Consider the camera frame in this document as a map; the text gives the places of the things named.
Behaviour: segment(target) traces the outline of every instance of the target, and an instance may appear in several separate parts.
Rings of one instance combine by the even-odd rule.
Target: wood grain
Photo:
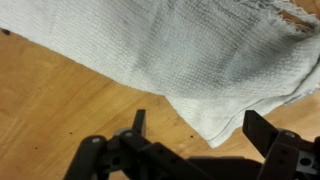
[[[120,85],[20,36],[0,35],[0,179],[61,179],[80,141],[111,138],[147,110],[147,137],[183,157],[262,157],[238,129],[218,148],[206,142],[158,95]],[[320,93],[277,108],[275,126],[313,140],[320,134]],[[125,179],[116,174],[114,179]]]

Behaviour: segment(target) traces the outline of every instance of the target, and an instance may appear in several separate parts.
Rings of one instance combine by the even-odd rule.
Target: black plastic part
[[[290,131],[281,131],[273,142],[258,180],[292,180],[299,157],[300,137]]]
[[[114,136],[109,140],[106,147],[107,149],[101,153],[98,159],[97,169],[99,175],[104,176],[115,171],[124,171],[137,166],[136,154],[130,149],[123,148],[118,136]]]
[[[314,155],[316,159],[320,162],[320,136],[316,137],[314,140],[314,147],[313,147]]]
[[[132,130],[138,132],[141,136],[145,137],[146,135],[146,111],[144,109],[139,109],[134,118],[132,125]]]
[[[76,152],[64,180],[89,180],[97,176],[96,162],[100,152],[106,144],[103,136],[90,136],[85,138]]]
[[[256,180],[261,168],[261,163],[244,159],[242,157],[194,157],[189,158],[188,161],[205,171],[210,176],[222,180]]]
[[[150,169],[147,166],[136,164],[128,169],[123,169],[123,173],[130,178],[130,180],[149,180],[152,179],[152,174],[150,174]]]
[[[214,180],[203,170],[182,159],[162,144],[145,143],[145,140],[135,131],[123,132],[120,139],[138,153],[141,161],[150,166],[156,165],[175,179]]]
[[[267,156],[279,133],[268,121],[251,110],[245,112],[242,131],[263,157]]]

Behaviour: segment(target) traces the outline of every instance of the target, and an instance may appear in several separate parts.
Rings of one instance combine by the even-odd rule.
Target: black mechanical part
[[[132,127],[119,130],[112,139],[84,139],[65,179],[105,180],[119,170],[131,180],[320,179],[320,137],[314,143],[305,141],[294,132],[276,129],[255,111],[246,111],[243,132],[265,157],[263,164],[243,157],[183,159],[145,139],[145,128],[145,110],[138,110]]]
[[[107,179],[108,177],[97,177],[96,169],[97,159],[100,158],[100,153],[106,142],[103,136],[89,136],[85,138],[81,142],[64,179]]]

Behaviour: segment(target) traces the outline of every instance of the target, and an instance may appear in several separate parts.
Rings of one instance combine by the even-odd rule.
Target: wooden surface
[[[290,0],[290,2],[304,9],[307,13],[314,14],[315,17],[320,19],[320,1],[319,0]],[[308,26],[311,29],[313,28],[313,26],[310,25],[309,23],[302,21],[298,17],[293,16],[286,11],[280,11],[280,14],[282,14],[284,19],[287,19],[290,22],[294,22],[296,24],[300,24],[303,26]]]
[[[0,179],[61,179],[84,137],[111,138],[141,108],[147,110],[148,139],[183,157],[262,161],[240,129],[211,149],[164,97],[122,86],[17,35],[0,35],[0,64]],[[313,140],[320,135],[319,109],[318,92],[265,117]]]

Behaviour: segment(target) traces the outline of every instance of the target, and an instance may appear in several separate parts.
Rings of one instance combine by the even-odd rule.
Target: white towel
[[[165,95],[208,143],[320,80],[319,21],[288,0],[2,0],[0,27],[115,81]]]

